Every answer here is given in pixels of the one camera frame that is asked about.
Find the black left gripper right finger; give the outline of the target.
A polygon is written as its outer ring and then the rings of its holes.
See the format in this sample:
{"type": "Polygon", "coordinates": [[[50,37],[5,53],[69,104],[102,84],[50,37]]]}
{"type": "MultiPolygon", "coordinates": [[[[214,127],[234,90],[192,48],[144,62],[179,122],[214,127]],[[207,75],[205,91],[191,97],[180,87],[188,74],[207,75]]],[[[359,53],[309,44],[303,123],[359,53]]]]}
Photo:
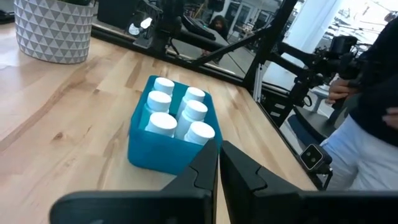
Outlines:
{"type": "Polygon", "coordinates": [[[221,181],[231,223],[397,224],[396,191],[306,191],[261,166],[228,141],[221,181]]]}

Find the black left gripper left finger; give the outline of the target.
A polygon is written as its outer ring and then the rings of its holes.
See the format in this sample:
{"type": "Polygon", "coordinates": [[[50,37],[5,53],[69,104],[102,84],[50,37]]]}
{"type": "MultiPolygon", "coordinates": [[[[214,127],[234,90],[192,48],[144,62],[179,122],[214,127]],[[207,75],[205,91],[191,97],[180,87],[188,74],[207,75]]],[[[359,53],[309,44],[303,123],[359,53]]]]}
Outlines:
{"type": "Polygon", "coordinates": [[[50,223],[197,223],[216,221],[218,146],[208,141],[163,189],[80,191],[60,197],[50,223]]]}

